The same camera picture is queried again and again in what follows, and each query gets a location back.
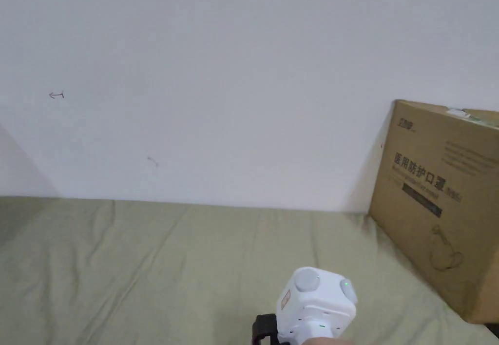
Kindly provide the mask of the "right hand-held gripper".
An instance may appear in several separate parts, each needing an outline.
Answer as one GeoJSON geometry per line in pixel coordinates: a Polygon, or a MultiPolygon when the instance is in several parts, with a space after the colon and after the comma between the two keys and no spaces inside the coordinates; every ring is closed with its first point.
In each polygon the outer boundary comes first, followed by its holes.
{"type": "Polygon", "coordinates": [[[338,338],[356,317],[357,303],[353,284],[344,276],[298,268],[277,300],[275,312],[256,317],[251,343],[260,345],[269,338],[272,345],[302,345],[312,338],[338,338]]]}

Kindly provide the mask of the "person's right hand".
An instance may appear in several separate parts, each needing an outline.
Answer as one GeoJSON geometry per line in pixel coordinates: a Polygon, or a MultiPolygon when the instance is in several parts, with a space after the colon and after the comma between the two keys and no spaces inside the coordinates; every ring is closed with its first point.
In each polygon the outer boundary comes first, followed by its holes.
{"type": "Polygon", "coordinates": [[[313,337],[306,339],[302,345],[352,345],[352,341],[330,337],[313,337]]]}

